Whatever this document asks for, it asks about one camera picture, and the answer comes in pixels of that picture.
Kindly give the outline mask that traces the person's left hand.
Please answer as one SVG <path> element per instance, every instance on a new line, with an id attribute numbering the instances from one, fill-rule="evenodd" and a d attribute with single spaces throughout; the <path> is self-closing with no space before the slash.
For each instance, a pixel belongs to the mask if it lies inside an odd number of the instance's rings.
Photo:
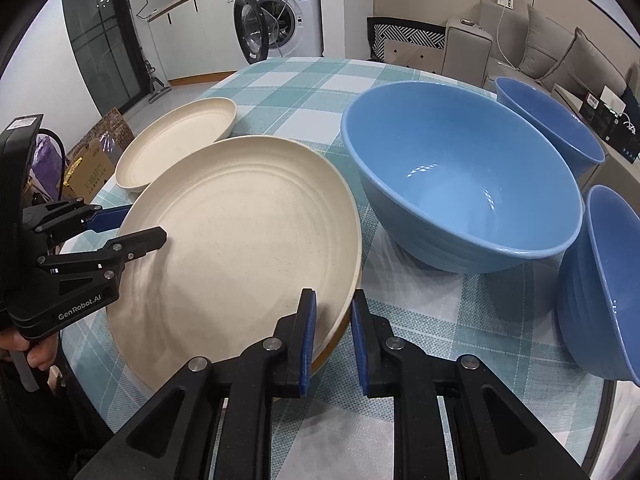
<path id="1" fill-rule="evenodd" d="M 11 351 L 25 352 L 27 363 L 31 368 L 48 370 L 58 354 L 58 334 L 40 340 L 33 346 L 15 329 L 2 330 L 0 333 L 1 359 L 12 362 Z"/>

